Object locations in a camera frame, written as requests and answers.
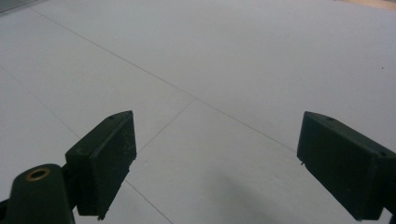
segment brass insert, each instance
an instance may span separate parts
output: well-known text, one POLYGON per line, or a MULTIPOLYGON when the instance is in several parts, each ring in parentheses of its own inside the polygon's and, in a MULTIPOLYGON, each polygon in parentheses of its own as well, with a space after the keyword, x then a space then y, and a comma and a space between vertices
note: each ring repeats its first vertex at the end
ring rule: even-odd
POLYGON ((43 167, 43 168, 37 168, 31 171, 27 176, 26 180, 27 181, 37 181, 42 178, 45 178, 47 175, 50 174, 50 169, 43 167))

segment white floor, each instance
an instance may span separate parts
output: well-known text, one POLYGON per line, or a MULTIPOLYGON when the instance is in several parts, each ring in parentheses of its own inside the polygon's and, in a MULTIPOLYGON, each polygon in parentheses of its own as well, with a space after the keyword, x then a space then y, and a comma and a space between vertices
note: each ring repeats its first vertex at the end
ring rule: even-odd
POLYGON ((357 223, 295 151, 305 110, 396 149, 394 36, 396 12, 331 0, 41 0, 0 14, 0 200, 132 109, 137 160, 103 223, 357 223))

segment screw hole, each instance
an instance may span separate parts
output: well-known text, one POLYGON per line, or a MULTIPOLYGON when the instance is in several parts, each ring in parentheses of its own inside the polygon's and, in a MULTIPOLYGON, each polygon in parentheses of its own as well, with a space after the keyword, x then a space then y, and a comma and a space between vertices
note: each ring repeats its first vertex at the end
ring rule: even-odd
POLYGON ((37 181, 37 180, 40 180, 40 179, 46 177, 49 174, 50 174, 49 168, 38 168, 38 169, 35 169, 32 172, 30 172, 26 176, 26 180, 27 181, 37 181))

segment white tile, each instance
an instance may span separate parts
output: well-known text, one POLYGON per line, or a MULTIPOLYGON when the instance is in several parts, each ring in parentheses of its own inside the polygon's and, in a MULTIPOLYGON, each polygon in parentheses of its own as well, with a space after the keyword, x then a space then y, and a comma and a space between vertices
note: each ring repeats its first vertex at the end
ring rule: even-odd
POLYGON ((45 163, 65 164, 78 138, 0 68, 0 201, 20 173, 45 163))
POLYGON ((140 149, 192 97, 44 18, 0 34, 0 64, 79 137, 134 111, 140 149))
POLYGON ((4 30, 10 27, 27 22, 38 16, 40 16, 40 14, 27 7, 18 7, 0 13, 0 32, 4 32, 4 30))
POLYGON ((325 0, 34 9, 293 149, 305 110, 396 148, 392 11, 325 0))
POLYGON ((96 217, 81 217, 78 214, 75 214, 75 220, 77 224, 170 224, 161 213, 126 183, 122 184, 104 220, 98 222, 96 217))
POLYGON ((127 180, 175 224, 358 223, 295 152, 200 101, 141 151, 127 180))
MULTIPOLYGON (((63 7, 66 9, 75 8, 80 4, 87 4, 90 0, 69 0, 69 1, 55 1, 58 7, 63 7)), ((35 0, 34 2, 29 4, 29 8, 35 10, 37 7, 45 7, 47 5, 52 5, 52 0, 35 0)))

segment floor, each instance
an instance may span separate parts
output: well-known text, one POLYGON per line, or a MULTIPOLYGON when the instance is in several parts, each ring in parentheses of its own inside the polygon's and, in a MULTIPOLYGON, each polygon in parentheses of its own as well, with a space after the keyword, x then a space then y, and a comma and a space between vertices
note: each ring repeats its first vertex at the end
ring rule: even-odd
POLYGON ((342 0, 349 3, 361 4, 367 7, 384 8, 396 11, 396 0, 342 0))
POLYGON ((358 223, 296 147, 314 111, 396 149, 394 36, 394 11, 330 0, 39 0, 2 13, 0 200, 132 109, 138 156, 102 223, 358 223))

